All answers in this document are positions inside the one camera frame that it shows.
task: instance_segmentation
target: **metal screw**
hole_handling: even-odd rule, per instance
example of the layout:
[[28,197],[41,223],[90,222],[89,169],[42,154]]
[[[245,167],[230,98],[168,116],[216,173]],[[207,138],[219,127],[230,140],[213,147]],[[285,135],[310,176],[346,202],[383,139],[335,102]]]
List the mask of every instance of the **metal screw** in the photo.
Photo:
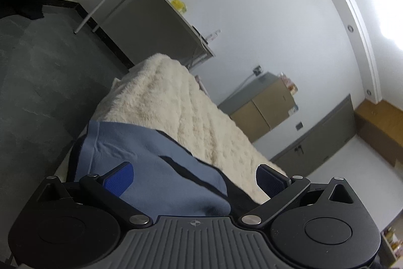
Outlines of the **metal screw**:
[[247,225],[258,225],[261,223],[261,218],[257,215],[245,215],[242,217],[242,222]]
[[134,225],[145,225],[150,222],[150,218],[146,215],[132,215],[129,221]]

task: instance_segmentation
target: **triangular cutout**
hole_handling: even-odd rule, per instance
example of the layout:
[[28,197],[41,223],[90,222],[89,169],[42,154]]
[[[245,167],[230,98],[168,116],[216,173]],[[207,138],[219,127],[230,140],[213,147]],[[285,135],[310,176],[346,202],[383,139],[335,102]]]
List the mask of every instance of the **triangular cutout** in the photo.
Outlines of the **triangular cutout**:
[[349,193],[347,192],[346,188],[343,185],[336,185],[329,200],[333,202],[340,202],[347,204],[353,203],[353,200],[351,199]]

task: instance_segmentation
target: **crosshair symbol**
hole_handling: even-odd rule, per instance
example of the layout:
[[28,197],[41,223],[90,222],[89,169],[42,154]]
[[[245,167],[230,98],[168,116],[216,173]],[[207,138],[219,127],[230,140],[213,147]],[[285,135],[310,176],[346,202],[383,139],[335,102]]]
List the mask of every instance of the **crosshair symbol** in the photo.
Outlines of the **crosshair symbol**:
[[201,222],[199,221],[199,220],[193,220],[193,221],[191,221],[191,222],[189,222],[192,226],[194,226],[194,227],[196,227],[196,226],[198,226],[198,225],[200,225],[201,224]]

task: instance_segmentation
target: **beige fur blanket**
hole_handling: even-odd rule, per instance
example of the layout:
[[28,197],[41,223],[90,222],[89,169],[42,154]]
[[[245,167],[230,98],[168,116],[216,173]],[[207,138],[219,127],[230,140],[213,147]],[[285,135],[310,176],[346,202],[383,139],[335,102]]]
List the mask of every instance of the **beige fur blanket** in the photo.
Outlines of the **beige fur blanket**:
[[258,203],[269,197],[255,172],[267,161],[178,61],[156,54],[136,65],[98,105],[93,119],[164,131],[196,158],[219,168]]

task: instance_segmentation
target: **white metal table leg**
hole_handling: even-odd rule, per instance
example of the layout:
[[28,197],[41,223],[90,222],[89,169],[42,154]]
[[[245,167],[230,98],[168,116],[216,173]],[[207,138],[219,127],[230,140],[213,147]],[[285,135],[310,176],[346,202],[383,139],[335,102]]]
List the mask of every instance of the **white metal table leg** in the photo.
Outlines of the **white metal table leg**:
[[94,7],[94,9],[88,13],[88,15],[84,18],[84,20],[80,23],[80,25],[77,27],[77,29],[74,30],[74,33],[78,33],[81,28],[84,26],[84,24],[86,24],[86,22],[91,18],[91,16],[95,13],[95,11],[101,7],[101,5],[105,2],[106,0],[101,0],[99,2],[98,5],[96,5],[96,7]]

